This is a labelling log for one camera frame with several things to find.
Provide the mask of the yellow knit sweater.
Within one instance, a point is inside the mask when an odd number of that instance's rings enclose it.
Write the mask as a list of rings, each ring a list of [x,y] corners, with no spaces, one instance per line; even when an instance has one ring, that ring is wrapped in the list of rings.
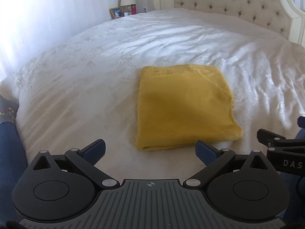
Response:
[[[234,98],[219,68],[146,66],[140,72],[135,147],[142,151],[237,141],[243,130]]]

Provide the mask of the cream tufted headboard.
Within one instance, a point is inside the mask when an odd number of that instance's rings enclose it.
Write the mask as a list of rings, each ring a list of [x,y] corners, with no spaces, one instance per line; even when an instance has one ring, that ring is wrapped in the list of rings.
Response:
[[[184,8],[230,15],[304,45],[304,11],[293,0],[153,0],[156,10]]]

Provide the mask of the red bottle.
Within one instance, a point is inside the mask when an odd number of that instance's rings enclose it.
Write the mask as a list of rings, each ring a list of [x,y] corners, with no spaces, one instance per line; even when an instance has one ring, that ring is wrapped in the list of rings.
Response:
[[[131,5],[130,5],[130,8],[131,8],[131,14],[132,14],[132,15],[137,14],[137,11],[136,11],[136,4],[131,4]]]

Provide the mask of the wooden picture frame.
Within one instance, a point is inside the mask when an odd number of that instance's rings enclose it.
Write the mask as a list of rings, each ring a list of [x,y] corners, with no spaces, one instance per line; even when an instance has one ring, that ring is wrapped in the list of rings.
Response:
[[[111,14],[112,20],[122,18],[124,13],[122,12],[120,7],[110,8],[109,12]]]

